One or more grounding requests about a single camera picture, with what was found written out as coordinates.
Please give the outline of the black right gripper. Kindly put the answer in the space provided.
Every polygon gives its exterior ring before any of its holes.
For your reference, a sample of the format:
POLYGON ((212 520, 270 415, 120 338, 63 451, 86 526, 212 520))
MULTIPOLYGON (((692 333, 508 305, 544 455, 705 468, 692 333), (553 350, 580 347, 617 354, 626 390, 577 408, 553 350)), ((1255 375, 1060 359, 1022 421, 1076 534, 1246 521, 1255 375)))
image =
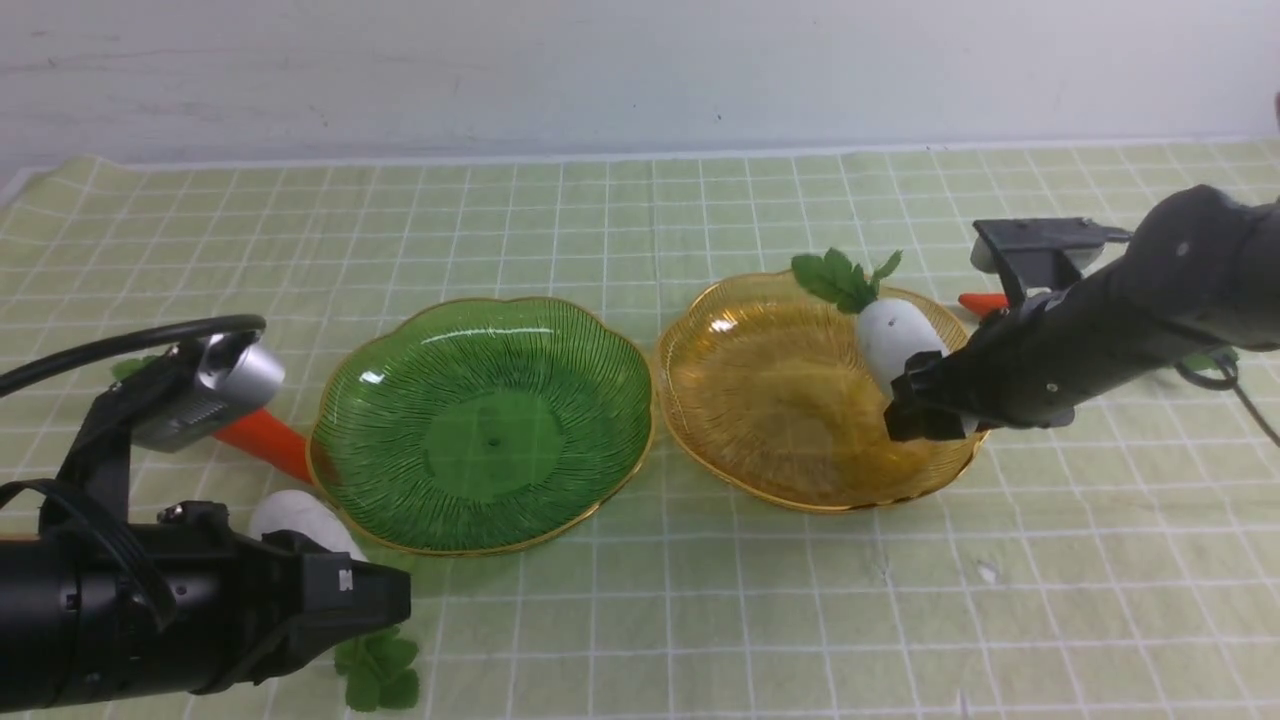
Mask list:
POLYGON ((1075 407, 1190 352, 1185 290, 1114 263, 987 322, 948 355, 910 357, 892 384, 892 441, 961 439, 1068 424, 1075 407))

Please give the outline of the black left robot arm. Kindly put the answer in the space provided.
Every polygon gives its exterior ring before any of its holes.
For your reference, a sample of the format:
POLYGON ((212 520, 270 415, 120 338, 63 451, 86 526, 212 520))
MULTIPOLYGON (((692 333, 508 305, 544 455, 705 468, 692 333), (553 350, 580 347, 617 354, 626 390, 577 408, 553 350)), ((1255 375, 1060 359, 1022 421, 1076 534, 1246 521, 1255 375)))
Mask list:
POLYGON ((220 503, 184 502, 133 533, 175 601, 164 629, 86 534, 3 543, 4 711, 259 684, 411 614, 406 571, 294 530, 238 534, 220 503))

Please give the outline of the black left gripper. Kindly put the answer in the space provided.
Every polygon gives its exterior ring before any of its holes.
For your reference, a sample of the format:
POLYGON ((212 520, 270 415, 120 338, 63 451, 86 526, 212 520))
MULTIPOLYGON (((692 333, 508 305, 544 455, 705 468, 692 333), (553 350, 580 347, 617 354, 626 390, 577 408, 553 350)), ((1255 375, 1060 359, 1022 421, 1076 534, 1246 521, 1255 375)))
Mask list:
POLYGON ((131 527, 172 601, 165 626, 134 578, 81 524, 65 525, 76 582, 60 697, 214 694, 300 670, 320 653, 408 619, 411 580, 297 530, 252 539, 221 503, 186 501, 131 527))

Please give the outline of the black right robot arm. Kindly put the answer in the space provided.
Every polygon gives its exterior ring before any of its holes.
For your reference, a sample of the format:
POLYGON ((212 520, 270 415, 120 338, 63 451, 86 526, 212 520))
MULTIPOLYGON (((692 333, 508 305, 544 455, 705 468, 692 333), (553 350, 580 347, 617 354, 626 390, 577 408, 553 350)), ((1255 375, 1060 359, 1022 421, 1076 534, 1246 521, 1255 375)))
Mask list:
POLYGON ((974 224, 1007 309, 892 384, 888 437, 951 441, 1069 424, 1079 405, 1189 356, 1277 350, 1277 205, 1199 184, 1135 231, 1085 218, 974 224))

